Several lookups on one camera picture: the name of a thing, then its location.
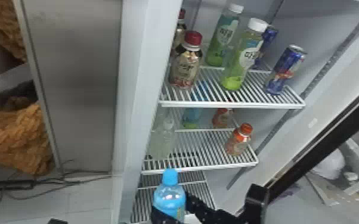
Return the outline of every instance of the small orange bottle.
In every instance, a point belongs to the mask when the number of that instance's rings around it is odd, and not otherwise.
[[[235,129],[233,134],[225,143],[225,152],[229,155],[242,154],[248,147],[252,131],[252,125],[248,123],[243,123],[239,128]]]

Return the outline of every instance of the bottle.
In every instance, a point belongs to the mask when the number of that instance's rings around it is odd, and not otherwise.
[[[204,89],[207,89],[206,82],[201,81],[200,83],[201,84],[197,86],[198,89],[202,89],[202,87],[204,87]],[[201,91],[201,93],[202,96],[200,96],[198,92],[195,91],[195,96],[198,101],[204,101],[206,99],[205,93],[203,91]],[[191,96],[191,99],[192,101],[195,101],[195,97],[193,96],[193,94]],[[199,119],[202,115],[202,111],[202,108],[186,108],[181,119],[183,127],[186,129],[197,129],[199,126]]]
[[[234,47],[234,54],[225,66],[221,85],[228,90],[241,88],[249,68],[255,63],[259,49],[263,44],[262,33],[268,24],[258,18],[251,18],[248,29],[241,34],[240,40]]]
[[[222,12],[206,53],[206,63],[208,65],[222,66],[226,47],[231,42],[238,27],[239,14],[242,13],[242,10],[243,6],[231,3],[228,9]]]
[[[172,41],[171,52],[174,54],[175,48],[184,41],[185,31],[187,30],[187,25],[185,25],[185,9],[181,9],[178,16],[177,28],[174,33],[174,40]]]
[[[228,127],[228,121],[231,120],[231,117],[234,113],[234,110],[231,108],[219,108],[214,114],[212,119],[213,127],[215,128],[226,128]]]
[[[202,59],[200,50],[202,35],[197,31],[186,31],[185,40],[175,48],[168,82],[179,88],[189,89],[193,86],[199,72]]]
[[[166,100],[166,94],[160,94],[160,99]],[[157,105],[156,117],[154,118],[153,130],[156,130],[157,127],[163,123],[164,119],[167,117],[167,108],[162,107],[161,104]]]
[[[153,206],[161,212],[184,223],[185,219],[184,188],[178,185],[178,173],[174,169],[166,169],[162,183],[153,193]]]
[[[225,152],[229,155],[240,155],[248,148],[253,128],[248,123],[243,123],[235,129],[233,134],[225,143]]]
[[[172,152],[175,143],[174,119],[168,116],[150,135],[148,154],[163,160]]]

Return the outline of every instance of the green bottle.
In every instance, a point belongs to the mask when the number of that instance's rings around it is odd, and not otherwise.
[[[222,66],[225,49],[234,36],[239,24],[239,14],[242,13],[242,10],[243,6],[231,3],[228,9],[221,14],[206,53],[206,63],[208,65]]]
[[[258,18],[251,18],[247,28],[234,47],[233,55],[225,66],[221,85],[228,90],[241,88],[249,68],[254,65],[260,47],[263,44],[262,33],[268,24]]]

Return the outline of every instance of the blue soda can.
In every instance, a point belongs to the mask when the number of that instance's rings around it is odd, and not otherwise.
[[[273,95],[281,94],[286,80],[293,77],[304,61],[306,54],[300,46],[289,45],[267,78],[265,83],[266,91]]]
[[[273,42],[274,38],[276,38],[277,34],[278,34],[278,30],[274,28],[274,26],[272,25],[268,26],[267,29],[264,31],[264,33],[262,33],[263,44],[260,47],[259,55],[255,59],[255,65],[253,66],[253,68],[257,69],[261,65],[262,58],[266,52],[266,49]]]

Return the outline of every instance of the white wire rack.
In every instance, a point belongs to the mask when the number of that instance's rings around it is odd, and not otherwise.
[[[287,85],[281,95],[266,93],[263,86],[269,72],[249,71],[239,91],[228,91],[219,84],[222,72],[222,69],[201,68],[191,89],[164,82],[162,91],[168,99],[161,98],[159,102],[163,107],[300,109],[305,106],[302,98]]]
[[[176,132],[201,132],[201,131],[207,131],[207,130],[234,130],[235,128],[239,127],[238,123],[235,121],[234,116],[231,120],[228,121],[228,127],[227,128],[220,128],[217,129],[212,124],[213,116],[216,112],[216,110],[212,109],[205,109],[203,111],[203,115],[199,119],[198,127],[197,129],[186,129],[182,125],[182,115],[184,114],[183,108],[170,108],[170,112],[174,117],[176,128]]]
[[[173,152],[164,160],[155,160],[146,155],[142,173],[162,173],[167,168],[187,172],[256,166],[259,160],[251,146],[238,156],[225,152],[224,144],[230,135],[229,130],[178,132]]]
[[[178,182],[192,195],[204,201],[210,208],[215,209],[206,179],[202,172],[180,173]],[[131,223],[145,222],[149,220],[151,205],[153,204],[153,192],[161,183],[161,175],[142,175],[132,207]]]

